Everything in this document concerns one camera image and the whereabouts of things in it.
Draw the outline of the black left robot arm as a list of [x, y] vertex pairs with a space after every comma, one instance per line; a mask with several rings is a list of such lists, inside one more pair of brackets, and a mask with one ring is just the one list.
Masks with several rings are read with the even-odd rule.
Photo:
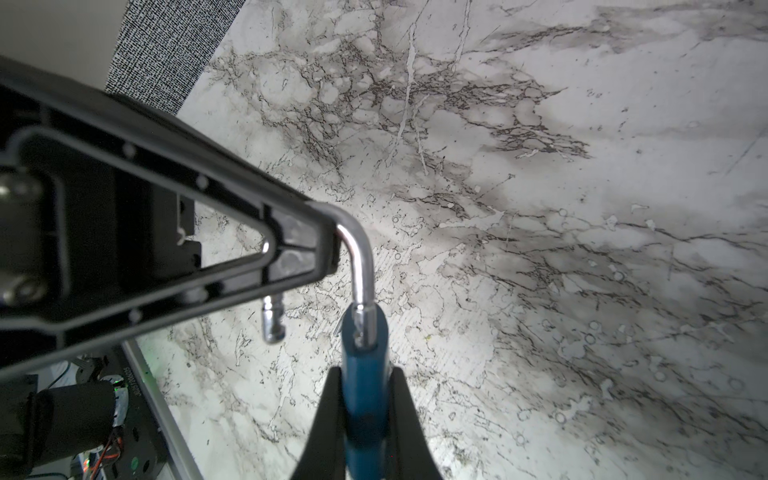
[[121, 95], [1, 61], [1, 475], [107, 441], [132, 384], [36, 390], [49, 363], [334, 271], [304, 194]]

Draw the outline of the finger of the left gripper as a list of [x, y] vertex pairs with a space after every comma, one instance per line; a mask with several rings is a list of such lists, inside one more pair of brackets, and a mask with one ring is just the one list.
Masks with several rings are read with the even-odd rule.
[[318, 282], [334, 222], [178, 119], [1, 61], [1, 374]]

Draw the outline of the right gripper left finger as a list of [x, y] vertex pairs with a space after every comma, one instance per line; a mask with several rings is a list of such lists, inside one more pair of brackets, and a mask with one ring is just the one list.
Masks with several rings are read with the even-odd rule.
[[304, 451], [292, 480], [344, 480], [346, 413], [342, 370], [329, 369]]

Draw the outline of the blue padlock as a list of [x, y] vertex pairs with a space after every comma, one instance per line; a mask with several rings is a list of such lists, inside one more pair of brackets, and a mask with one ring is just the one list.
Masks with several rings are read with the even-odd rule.
[[381, 479], [389, 403], [388, 326], [376, 303], [372, 246], [365, 229], [347, 211], [327, 203], [310, 206], [334, 221], [350, 256], [352, 302], [339, 322], [346, 475]]

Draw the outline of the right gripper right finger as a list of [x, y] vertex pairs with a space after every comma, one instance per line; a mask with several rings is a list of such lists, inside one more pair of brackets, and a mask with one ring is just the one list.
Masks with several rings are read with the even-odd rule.
[[385, 479], [442, 479], [429, 450], [404, 371], [392, 369], [389, 379]]

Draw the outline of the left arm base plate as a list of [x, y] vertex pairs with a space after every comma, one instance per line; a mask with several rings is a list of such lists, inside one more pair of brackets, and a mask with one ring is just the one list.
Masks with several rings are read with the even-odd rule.
[[158, 479], [167, 460], [168, 449], [149, 404], [142, 393], [139, 377], [121, 348], [82, 357], [77, 366], [77, 383], [108, 381], [117, 399], [117, 425], [108, 445], [100, 445], [79, 455], [84, 479]]

